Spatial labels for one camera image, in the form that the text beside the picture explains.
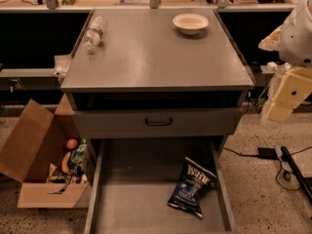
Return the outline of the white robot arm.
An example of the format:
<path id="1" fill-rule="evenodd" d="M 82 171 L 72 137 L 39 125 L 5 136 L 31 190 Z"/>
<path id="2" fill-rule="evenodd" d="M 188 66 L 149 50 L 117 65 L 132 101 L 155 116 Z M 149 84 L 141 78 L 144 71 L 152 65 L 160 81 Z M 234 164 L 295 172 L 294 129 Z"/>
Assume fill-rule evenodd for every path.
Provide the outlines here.
<path id="1" fill-rule="evenodd" d="M 312 0 L 300 0 L 283 24 L 258 47 L 277 51 L 280 60 L 291 66 L 273 76 L 261 110 L 262 124 L 284 123 L 312 94 Z"/>

